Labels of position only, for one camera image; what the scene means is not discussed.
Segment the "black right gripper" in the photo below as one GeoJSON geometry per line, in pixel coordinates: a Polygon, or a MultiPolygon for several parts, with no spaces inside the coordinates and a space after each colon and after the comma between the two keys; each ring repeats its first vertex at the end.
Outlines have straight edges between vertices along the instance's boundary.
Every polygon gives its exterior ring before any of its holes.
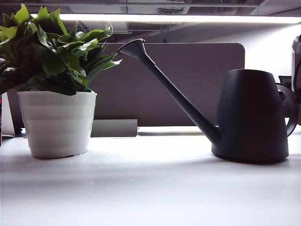
{"type": "Polygon", "coordinates": [[[292,44],[292,91],[282,92],[282,107],[285,117],[289,122],[301,124],[301,104],[295,94],[300,85],[298,85],[298,74],[301,69],[301,36],[296,36],[292,44]]]}

